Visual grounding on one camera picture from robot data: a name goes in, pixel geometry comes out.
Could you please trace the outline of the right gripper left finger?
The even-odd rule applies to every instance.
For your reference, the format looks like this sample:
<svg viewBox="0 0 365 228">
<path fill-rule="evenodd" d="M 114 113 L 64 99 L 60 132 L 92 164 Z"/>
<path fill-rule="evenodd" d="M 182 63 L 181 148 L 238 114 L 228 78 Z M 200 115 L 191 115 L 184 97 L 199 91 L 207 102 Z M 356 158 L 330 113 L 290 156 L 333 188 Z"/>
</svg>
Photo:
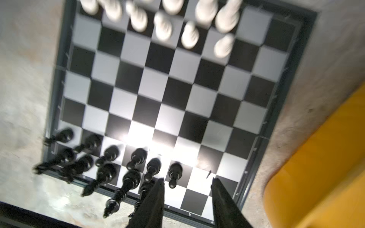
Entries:
<svg viewBox="0 0 365 228">
<path fill-rule="evenodd" d="M 164 190 L 164 179 L 160 178 L 126 227 L 161 228 L 163 226 Z"/>
</svg>

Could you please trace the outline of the black white chessboard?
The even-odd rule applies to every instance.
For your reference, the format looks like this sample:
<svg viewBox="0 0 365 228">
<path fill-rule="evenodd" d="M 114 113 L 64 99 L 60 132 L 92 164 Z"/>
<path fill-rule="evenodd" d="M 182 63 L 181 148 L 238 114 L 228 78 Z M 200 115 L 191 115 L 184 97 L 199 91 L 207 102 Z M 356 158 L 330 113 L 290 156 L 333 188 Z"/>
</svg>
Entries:
<svg viewBox="0 0 365 228">
<path fill-rule="evenodd" d="M 177 186 L 165 187 L 166 216 L 212 228 L 212 179 L 243 207 L 316 16 L 282 1 L 244 1 L 232 52 L 217 59 L 205 45 L 169 47 L 126 18 L 113 23 L 102 9 L 89 15 L 65 1 L 45 136 L 69 128 L 74 137 L 44 147 L 43 161 L 98 135 L 100 146 L 77 157 L 120 147 L 116 177 L 97 189 L 112 197 L 144 148 L 141 176 L 153 158 L 165 182 L 174 163 L 183 169 Z"/>
</svg>

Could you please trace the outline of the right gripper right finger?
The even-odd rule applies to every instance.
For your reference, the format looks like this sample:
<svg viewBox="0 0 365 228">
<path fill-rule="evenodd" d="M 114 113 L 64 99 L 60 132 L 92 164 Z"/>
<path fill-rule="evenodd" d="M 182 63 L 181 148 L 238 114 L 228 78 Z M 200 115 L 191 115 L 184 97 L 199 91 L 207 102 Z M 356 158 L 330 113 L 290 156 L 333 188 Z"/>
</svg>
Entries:
<svg viewBox="0 0 365 228">
<path fill-rule="evenodd" d="M 213 216 L 216 228 L 253 228 L 218 178 L 212 185 Z"/>
</svg>

